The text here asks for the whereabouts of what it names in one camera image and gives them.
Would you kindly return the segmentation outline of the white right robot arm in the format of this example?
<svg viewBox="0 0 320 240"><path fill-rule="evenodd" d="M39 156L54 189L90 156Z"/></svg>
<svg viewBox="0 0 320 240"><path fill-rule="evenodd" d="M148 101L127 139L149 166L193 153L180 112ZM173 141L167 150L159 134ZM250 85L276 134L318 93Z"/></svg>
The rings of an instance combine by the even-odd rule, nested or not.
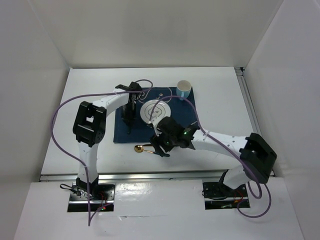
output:
<svg viewBox="0 0 320 240"><path fill-rule="evenodd" d="M240 165L222 174L218 190L230 196L239 186L254 181L266 184L272 173L276 152L257 134L231 136L201 129L196 124L183 127L172 117L158 117L149 121L154 130L150 143L161 157L173 148L206 150L236 158Z"/></svg>

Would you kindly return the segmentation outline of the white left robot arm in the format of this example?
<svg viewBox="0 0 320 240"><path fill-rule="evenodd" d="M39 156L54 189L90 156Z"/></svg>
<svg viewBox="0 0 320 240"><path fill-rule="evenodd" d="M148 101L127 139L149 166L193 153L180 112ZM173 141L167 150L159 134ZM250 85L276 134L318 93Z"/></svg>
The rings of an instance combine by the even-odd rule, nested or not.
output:
<svg viewBox="0 0 320 240"><path fill-rule="evenodd" d="M136 103L140 98L142 87L137 82L129 86L119 84L112 95L107 95L93 102L80 103L72 132L75 134L79 147L79 159L85 163L79 167L76 186L88 200L97 197L99 193L97 171L97 154L99 143L106 133L107 117L121 110L121 119L130 133L136 119Z"/></svg>

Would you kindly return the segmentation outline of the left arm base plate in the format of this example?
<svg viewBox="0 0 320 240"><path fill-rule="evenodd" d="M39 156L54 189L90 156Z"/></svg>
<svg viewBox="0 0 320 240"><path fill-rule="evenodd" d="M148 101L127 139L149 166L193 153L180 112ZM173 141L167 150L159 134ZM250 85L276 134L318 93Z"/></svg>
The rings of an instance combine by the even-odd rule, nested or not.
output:
<svg viewBox="0 0 320 240"><path fill-rule="evenodd" d="M87 192L80 189L75 184L60 184L62 190L70 192L68 208L69 213L80 213L88 211ZM102 212L114 211L115 184L100 184L97 186L95 193L89 194L91 212L95 212L100 208Z"/></svg>

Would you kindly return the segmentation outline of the gold spoon dark handle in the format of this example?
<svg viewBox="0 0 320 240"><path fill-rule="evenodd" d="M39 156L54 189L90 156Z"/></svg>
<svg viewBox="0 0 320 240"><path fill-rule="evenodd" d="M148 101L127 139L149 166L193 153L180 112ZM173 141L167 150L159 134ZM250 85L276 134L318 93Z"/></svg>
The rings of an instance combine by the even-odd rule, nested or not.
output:
<svg viewBox="0 0 320 240"><path fill-rule="evenodd" d="M135 151L136 153L146 152L146 153L158 155L158 156L160 156L160 157L167 157L167 158L170 157L170 155L167 154L167 153L161 153L161 152L159 153L159 152L156 152L155 150L154 150L154 151L152 151L152 150L147 150L147 149L145 149L145 147L153 147L153 145L152 145L152 144L135 145L135 146L134 146L134 151Z"/></svg>

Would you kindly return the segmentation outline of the white round plate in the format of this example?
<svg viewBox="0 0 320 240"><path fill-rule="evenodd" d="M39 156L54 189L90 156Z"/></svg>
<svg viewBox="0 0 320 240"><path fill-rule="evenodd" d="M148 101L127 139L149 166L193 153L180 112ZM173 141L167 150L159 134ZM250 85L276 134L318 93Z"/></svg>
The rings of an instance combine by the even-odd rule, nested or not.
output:
<svg viewBox="0 0 320 240"><path fill-rule="evenodd" d="M170 106L164 102L160 101L158 104L157 99L149 100L142 104L140 108L140 118L146 124L149 123L150 119L163 119L164 117L171 116Z"/></svg>

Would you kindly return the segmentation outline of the white and blue mug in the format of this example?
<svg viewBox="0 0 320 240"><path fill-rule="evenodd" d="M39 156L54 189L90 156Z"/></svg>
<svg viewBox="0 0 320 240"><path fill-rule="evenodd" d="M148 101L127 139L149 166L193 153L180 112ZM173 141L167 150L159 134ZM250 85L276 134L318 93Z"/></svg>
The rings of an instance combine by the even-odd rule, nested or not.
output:
<svg viewBox="0 0 320 240"><path fill-rule="evenodd" d="M180 80L176 86L176 95L180 97L180 100L183 101L184 98L188 98L192 90L192 85L187 80Z"/></svg>

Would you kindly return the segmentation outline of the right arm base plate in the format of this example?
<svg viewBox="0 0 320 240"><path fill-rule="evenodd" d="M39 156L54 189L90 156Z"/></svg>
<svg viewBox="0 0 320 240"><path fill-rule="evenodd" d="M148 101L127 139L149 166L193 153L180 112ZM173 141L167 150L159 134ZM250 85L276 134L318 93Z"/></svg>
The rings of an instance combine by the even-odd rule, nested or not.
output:
<svg viewBox="0 0 320 240"><path fill-rule="evenodd" d="M230 189L222 187L215 181L205 181L202 183L201 195L206 210L236 209L239 203L240 208L251 207L245 184L237 189Z"/></svg>

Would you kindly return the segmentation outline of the gold fork dark handle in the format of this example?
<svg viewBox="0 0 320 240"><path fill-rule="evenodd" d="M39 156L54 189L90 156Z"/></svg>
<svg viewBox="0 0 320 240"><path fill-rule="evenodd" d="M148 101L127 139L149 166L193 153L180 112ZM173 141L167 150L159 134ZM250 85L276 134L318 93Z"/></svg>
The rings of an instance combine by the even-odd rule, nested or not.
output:
<svg viewBox="0 0 320 240"><path fill-rule="evenodd" d="M132 131L132 123L129 123L127 125L127 134L130 135L131 134L131 131Z"/></svg>

